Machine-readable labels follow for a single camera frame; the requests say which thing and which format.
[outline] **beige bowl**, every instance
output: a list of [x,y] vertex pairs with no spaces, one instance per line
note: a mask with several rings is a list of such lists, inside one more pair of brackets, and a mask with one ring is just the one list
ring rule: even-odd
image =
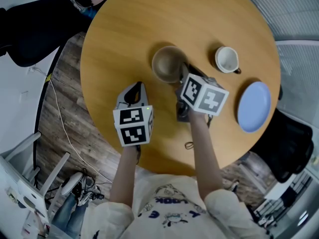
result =
[[152,59],[152,70],[161,81],[175,83],[179,81],[182,63],[188,65],[184,52],[175,46],[165,46],[155,53]]

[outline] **shirt sleeve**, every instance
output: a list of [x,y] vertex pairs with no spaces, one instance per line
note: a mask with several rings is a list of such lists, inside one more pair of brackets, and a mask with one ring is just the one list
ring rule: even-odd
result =
[[253,222],[246,206],[240,204],[235,193],[216,190],[208,194],[204,202],[208,212],[237,238],[269,238],[266,230]]
[[103,203],[96,206],[84,220],[81,238],[118,239],[132,223],[132,209],[120,203]]

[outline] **cup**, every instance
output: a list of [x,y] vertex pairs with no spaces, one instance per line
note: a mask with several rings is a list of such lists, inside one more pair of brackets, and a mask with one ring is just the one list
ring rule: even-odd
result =
[[215,62],[223,73],[232,73],[239,69],[237,52],[231,47],[220,47],[215,53]]
[[175,83],[180,80],[180,70],[183,63],[188,65],[184,52],[175,46],[165,46],[153,56],[152,70],[161,81]]

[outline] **white mug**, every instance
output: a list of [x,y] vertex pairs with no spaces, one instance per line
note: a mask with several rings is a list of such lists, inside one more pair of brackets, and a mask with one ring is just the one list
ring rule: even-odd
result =
[[231,47],[220,47],[215,54],[215,62],[223,73],[235,72],[239,67],[238,54]]

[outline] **plate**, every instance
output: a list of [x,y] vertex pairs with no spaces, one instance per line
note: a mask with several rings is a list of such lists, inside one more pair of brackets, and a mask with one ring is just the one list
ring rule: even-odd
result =
[[237,112],[240,127],[247,133],[256,132],[265,123],[271,108],[271,95],[267,85],[254,82],[242,95]]

